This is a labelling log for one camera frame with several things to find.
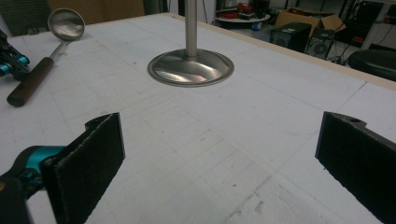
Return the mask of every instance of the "white tabletop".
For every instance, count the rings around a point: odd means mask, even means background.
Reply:
[[[147,66],[185,48],[184,27],[166,14],[87,26],[20,108],[6,101],[18,82],[0,78],[0,173],[25,148],[68,145],[120,112],[126,160],[87,223],[379,223],[314,155],[323,111],[396,142],[394,83],[200,24],[198,48],[229,57],[233,75],[167,86]],[[9,42],[32,67],[59,44]],[[28,203],[35,223],[55,223],[45,191]]]

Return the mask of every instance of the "equipment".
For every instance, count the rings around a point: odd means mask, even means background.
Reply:
[[[120,115],[92,119],[67,147],[28,147],[0,176],[0,223],[32,224],[26,200],[46,189],[58,224],[84,223],[125,158]]]
[[[75,41],[84,34],[85,23],[76,11],[59,8],[49,15],[49,29],[62,40],[62,43],[49,57],[43,58],[29,76],[8,96],[7,101],[10,105],[23,106],[30,99],[42,80],[50,72],[58,51],[66,43]]]
[[[271,32],[270,43],[304,53],[311,26],[297,21],[281,26]]]
[[[317,27],[312,34],[305,53],[326,60],[333,42],[334,31]]]
[[[29,59],[7,42],[7,35],[0,30],[0,77],[12,74],[22,81],[29,73]]]
[[[396,144],[349,116],[324,112],[315,157],[381,222],[396,220]]]

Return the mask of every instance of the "floor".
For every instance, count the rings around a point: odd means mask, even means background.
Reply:
[[[262,28],[259,31],[253,31],[244,27],[242,29],[231,29],[234,32],[242,35],[248,35],[266,42],[270,41],[271,31],[274,29],[273,25],[263,24]],[[344,42],[335,41],[332,44],[332,49],[330,50],[327,61],[340,63],[342,65],[347,66],[347,58],[353,52],[359,50],[359,48],[348,45]]]

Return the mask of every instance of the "ladle handle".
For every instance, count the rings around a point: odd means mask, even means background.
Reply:
[[[16,107],[23,106],[33,95],[41,81],[50,72],[53,64],[54,61],[50,57],[43,58],[29,73],[26,79],[24,79],[8,96],[8,103]]]

